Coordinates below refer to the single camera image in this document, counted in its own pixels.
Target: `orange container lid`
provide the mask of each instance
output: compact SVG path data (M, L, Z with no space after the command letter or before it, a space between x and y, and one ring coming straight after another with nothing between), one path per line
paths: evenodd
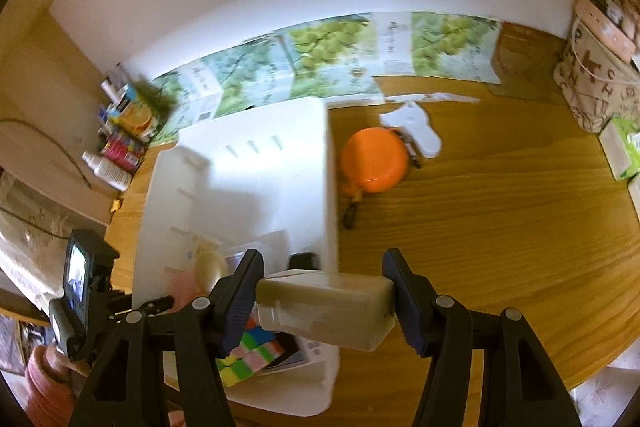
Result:
M396 185L409 163L409 154L393 131L369 127L351 136L340 152L340 169L364 192L383 192Z

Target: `cable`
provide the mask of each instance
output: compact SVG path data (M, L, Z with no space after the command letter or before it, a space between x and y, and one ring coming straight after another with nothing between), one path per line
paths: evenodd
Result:
M23 125L28 129L31 129L32 131L38 133L43 138L46 138L47 140L49 140L53 145L55 145L60 150L60 152L62 152L66 156L66 158L68 158L68 160L71 163L73 163L78 173L82 176L82 179L84 180L84 183L86 184L86 186L91 188L91 183L89 182L87 177L84 175L84 172L82 172L82 169L80 168L76 160L71 158L71 155L66 151L64 147L62 147L62 145L60 145L60 143L55 141L52 137L50 137L47 133L42 131L39 127L36 127L33 123L27 122L26 120L21 120L20 118L0 118L0 123L17 123L18 125Z
M30 227L33 227L34 229L40 230L41 232L47 233L51 237L55 237L56 239L63 239L63 240L66 241L70 237L68 235L67 236L58 235L57 233L53 233L53 232L50 232L47 229L43 229L43 227L40 227L40 226L36 225L35 223L32 223L31 221L29 221L29 219L25 219L22 216L18 216L18 214L15 214L14 212L10 211L8 208L4 208L4 206L0 206L0 212L4 212L5 214L9 214L11 217L15 217L15 219L19 219L21 222L25 223L26 225L29 225Z

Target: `wooden table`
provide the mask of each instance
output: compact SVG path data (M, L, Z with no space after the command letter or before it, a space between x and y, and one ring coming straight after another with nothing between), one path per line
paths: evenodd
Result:
M355 229L340 230L341 271L380 274L383 251L399 247L416 273L469 309L521 309L569 388L640 335L638 217L597 138L580 130L565 105L495 96L474 82L398 77L382 87L482 102L423 105L442 153L398 187L366 197ZM394 107L332 110L336 149ZM148 154L107 231L122 254L114 282L126 289L157 153ZM322 415L232 409L278 427L409 426L428 367L396 326L373 353L341 350L334 401ZM473 368L467 425L478 416L480 352Z

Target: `black camera rig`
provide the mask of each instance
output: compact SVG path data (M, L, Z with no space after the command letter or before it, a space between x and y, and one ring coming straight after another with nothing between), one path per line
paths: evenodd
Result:
M84 254L82 285L74 248ZM240 342L255 285L264 276L262 255L247 250L235 272L220 279L209 296L166 314L160 313L172 306L171 298L128 311L130 296L111 289L117 256L101 239L74 231L65 297L50 307L70 358L99 352L69 426L168 427L162 351L175 351L187 425L234 426L215 359L228 356ZM405 340L418 356L432 358L413 427L462 425L473 349L484 350L479 427L580 426L558 372L520 311L467 310L414 274L396 248L384 253L382 269L394 282Z

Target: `poster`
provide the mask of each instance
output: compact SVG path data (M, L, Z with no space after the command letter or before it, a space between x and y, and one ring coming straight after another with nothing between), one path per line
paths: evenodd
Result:
M152 81L174 109L152 145L250 107L304 96L330 107L383 103L382 75L500 84L491 60L501 22L434 12L373 12L276 30Z

